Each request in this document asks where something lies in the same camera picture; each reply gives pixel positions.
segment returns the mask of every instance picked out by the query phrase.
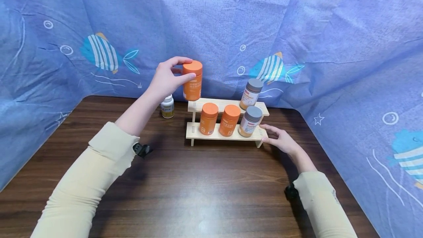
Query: orange cap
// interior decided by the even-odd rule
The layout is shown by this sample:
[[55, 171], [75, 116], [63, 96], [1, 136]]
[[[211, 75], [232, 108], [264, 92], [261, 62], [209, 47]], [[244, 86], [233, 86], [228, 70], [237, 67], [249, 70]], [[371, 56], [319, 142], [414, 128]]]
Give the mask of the orange cap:
[[188, 73], [195, 73], [197, 76], [201, 75], [203, 73], [203, 64], [196, 60], [192, 60], [190, 64], [183, 64], [182, 74]]
[[241, 110], [236, 105], [227, 105], [223, 111], [224, 118], [228, 120], [237, 120], [240, 114]]
[[219, 113], [219, 108], [214, 103], [204, 104], [203, 109], [201, 110], [201, 115], [209, 119], [217, 117], [218, 113]]

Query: wooden rack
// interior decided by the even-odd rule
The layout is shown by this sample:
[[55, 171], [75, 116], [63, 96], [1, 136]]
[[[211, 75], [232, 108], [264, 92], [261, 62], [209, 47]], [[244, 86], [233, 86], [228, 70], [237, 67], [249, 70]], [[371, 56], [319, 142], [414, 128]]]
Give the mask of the wooden rack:
[[[223, 113], [223, 110], [225, 109], [227, 105], [232, 104], [239, 107], [239, 101], [236, 101], [236, 100], [200, 98], [197, 101], [189, 101], [188, 112], [192, 112], [192, 122], [187, 123], [186, 138], [191, 139], [191, 146], [194, 146], [194, 140], [198, 139], [198, 140], [255, 141], [257, 148], [260, 148], [262, 144], [261, 139], [263, 137], [267, 137], [267, 132], [265, 131], [265, 129], [262, 129], [258, 126], [254, 130], [253, 135], [251, 135], [251, 137], [248, 137], [248, 138], [243, 137], [238, 133], [239, 124], [236, 125], [234, 134], [232, 134], [230, 137], [222, 136], [219, 133], [220, 124], [216, 124], [216, 126], [214, 127], [214, 132], [211, 135], [203, 135], [198, 129], [198, 127], [200, 126], [200, 123], [195, 122], [195, 115], [197, 112], [201, 112], [204, 104], [209, 102], [217, 105], [217, 107], [219, 108], [219, 113]], [[261, 111], [263, 112], [263, 116], [270, 115], [264, 102], [257, 102], [255, 106], [261, 109]], [[241, 114], [245, 113], [245, 110], [243, 110], [242, 108], [240, 108], [240, 110], [241, 110]]]

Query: striped fish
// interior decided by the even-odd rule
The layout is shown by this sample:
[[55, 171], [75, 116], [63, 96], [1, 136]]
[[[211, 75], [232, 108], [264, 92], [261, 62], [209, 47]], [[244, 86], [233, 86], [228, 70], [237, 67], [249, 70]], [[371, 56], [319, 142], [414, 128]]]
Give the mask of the striped fish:
[[249, 76], [260, 79], [267, 84], [273, 81], [279, 81], [282, 77], [285, 78], [285, 82], [293, 83], [289, 75], [300, 71], [303, 67], [304, 65], [296, 65], [289, 71], [286, 71], [283, 66], [282, 53], [278, 52], [256, 63], [256, 65], [251, 68]]
[[119, 64], [123, 62], [131, 71], [140, 74], [138, 69], [128, 61], [136, 57], [138, 50], [131, 51], [122, 58], [101, 32], [89, 35], [80, 50], [89, 62], [100, 69], [112, 71], [115, 74]]
[[417, 182], [415, 186], [423, 190], [423, 131], [396, 133], [392, 149], [396, 162]]

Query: beige sleeve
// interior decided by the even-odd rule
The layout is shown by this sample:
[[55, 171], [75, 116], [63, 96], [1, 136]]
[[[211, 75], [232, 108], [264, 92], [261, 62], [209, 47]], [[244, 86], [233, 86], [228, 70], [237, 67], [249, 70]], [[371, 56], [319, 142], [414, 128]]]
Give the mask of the beige sleeve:
[[88, 237], [101, 197], [131, 166], [138, 141], [107, 123], [56, 186], [31, 238]]
[[304, 172], [293, 183], [317, 238], [357, 238], [325, 174]]

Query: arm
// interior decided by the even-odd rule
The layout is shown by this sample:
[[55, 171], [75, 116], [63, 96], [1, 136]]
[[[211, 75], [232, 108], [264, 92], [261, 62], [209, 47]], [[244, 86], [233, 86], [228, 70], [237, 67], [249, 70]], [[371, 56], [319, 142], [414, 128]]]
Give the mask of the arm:
[[263, 141], [287, 153], [297, 166], [300, 176], [293, 183], [310, 218], [316, 237], [357, 238], [336, 197], [335, 189], [325, 174], [317, 171], [303, 148], [286, 131], [269, 125], [261, 125], [261, 127], [273, 132], [277, 137], [277, 139], [263, 138]]
[[173, 68], [191, 59], [160, 63], [150, 87], [115, 123], [107, 123], [64, 174], [47, 201], [31, 238], [86, 238], [97, 205], [112, 183], [131, 166], [133, 146], [151, 114], [176, 88], [195, 77]]

